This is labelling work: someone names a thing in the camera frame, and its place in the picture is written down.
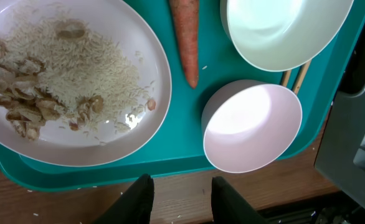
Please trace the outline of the white bowl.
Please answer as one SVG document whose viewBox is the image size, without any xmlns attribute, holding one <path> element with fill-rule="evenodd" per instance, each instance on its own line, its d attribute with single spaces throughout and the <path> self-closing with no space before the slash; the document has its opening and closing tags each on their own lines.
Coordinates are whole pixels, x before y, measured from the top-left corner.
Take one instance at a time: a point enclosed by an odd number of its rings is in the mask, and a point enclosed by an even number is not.
<svg viewBox="0 0 365 224">
<path fill-rule="evenodd" d="M 353 0 L 220 0 L 222 26 L 236 51 L 268 72 L 317 56 L 344 24 Z"/>
</svg>

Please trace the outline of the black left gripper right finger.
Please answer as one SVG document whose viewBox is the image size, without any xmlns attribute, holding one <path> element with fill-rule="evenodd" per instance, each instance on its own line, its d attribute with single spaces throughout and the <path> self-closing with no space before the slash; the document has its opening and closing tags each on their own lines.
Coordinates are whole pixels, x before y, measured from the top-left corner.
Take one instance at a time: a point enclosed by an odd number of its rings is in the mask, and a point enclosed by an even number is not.
<svg viewBox="0 0 365 224">
<path fill-rule="evenodd" d="M 267 224 L 221 176 L 212 178 L 211 208 L 215 224 Z"/>
</svg>

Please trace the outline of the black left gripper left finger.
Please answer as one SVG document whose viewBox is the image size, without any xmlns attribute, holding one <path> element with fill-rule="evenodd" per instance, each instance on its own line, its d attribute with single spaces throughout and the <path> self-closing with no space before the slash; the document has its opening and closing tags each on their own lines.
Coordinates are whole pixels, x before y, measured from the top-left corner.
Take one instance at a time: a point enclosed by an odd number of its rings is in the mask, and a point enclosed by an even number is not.
<svg viewBox="0 0 365 224">
<path fill-rule="evenodd" d="M 154 202 L 154 180 L 139 177 L 94 224 L 149 224 Z"/>
</svg>

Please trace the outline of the wooden chopstick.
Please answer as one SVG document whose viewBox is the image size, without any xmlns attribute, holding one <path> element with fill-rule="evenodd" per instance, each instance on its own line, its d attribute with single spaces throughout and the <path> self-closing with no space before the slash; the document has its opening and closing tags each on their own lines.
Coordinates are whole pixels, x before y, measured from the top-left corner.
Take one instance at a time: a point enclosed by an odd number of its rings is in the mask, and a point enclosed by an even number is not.
<svg viewBox="0 0 365 224">
<path fill-rule="evenodd" d="M 281 79 L 281 82 L 280 82 L 280 84 L 282 86 L 287 87 L 291 73 L 292 73 L 292 70 L 287 70 L 283 73 L 283 76 L 282 76 L 282 79 Z"/>
<path fill-rule="evenodd" d="M 294 92 L 294 94 L 298 94 L 298 92 L 300 91 L 300 88 L 302 86 L 302 83 L 305 79 L 305 76 L 307 74 L 307 71 L 310 67 L 310 64 L 311 64 L 311 60 L 307 61 L 305 64 L 303 64 L 301 67 L 300 67 L 300 70 L 298 72 L 298 75 L 296 77 L 296 80 L 294 82 L 294 85 L 293 85 L 293 88 L 292 88 L 292 91 Z"/>
</svg>

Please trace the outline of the pink bowl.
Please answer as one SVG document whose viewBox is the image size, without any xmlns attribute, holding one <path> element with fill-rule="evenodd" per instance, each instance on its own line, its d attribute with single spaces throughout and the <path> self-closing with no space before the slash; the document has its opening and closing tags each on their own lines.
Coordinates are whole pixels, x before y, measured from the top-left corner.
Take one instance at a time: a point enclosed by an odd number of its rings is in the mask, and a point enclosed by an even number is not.
<svg viewBox="0 0 365 224">
<path fill-rule="evenodd" d="M 284 86 L 256 80 L 228 83 L 202 111 L 204 154 L 223 172 L 260 169 L 289 148 L 302 119 L 299 98 Z"/>
</svg>

